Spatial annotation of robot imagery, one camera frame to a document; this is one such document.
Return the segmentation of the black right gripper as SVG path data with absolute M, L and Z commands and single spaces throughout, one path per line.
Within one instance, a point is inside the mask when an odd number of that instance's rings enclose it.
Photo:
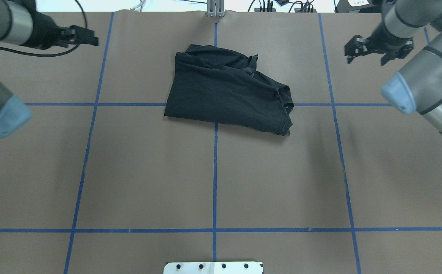
M 388 31 L 384 23 L 380 23 L 367 39 L 360 35 L 353 36 L 344 46 L 347 64 L 356 57 L 366 54 L 382 54 L 380 64 L 386 65 L 395 59 L 404 59 L 414 49 L 413 38 L 400 38 Z

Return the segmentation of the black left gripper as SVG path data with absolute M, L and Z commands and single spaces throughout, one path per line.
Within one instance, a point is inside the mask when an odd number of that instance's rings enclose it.
M 93 30 L 72 25 L 59 27 L 46 14 L 28 10 L 32 18 L 32 33 L 27 40 L 27 47 L 46 50 L 53 46 L 68 47 L 71 45 L 99 46 L 99 39 Z

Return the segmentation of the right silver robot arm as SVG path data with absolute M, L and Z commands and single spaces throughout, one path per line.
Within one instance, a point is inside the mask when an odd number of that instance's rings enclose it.
M 355 35 L 344 47 L 350 64 L 356 57 L 382 54 L 381 65 L 405 58 L 414 36 L 426 26 L 438 35 L 397 71 L 381 95 L 403 114 L 419 113 L 442 136 L 442 0 L 376 0 L 382 20 L 372 34 Z

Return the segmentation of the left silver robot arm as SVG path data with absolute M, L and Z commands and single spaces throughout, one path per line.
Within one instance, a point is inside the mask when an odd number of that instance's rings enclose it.
M 32 60 L 63 57 L 82 45 L 99 46 L 90 29 L 80 1 L 75 4 L 82 25 L 60 26 L 50 15 L 38 10 L 35 0 L 0 0 L 0 52 Z M 0 139 L 12 135 L 32 118 L 33 112 L 19 95 L 0 79 Z

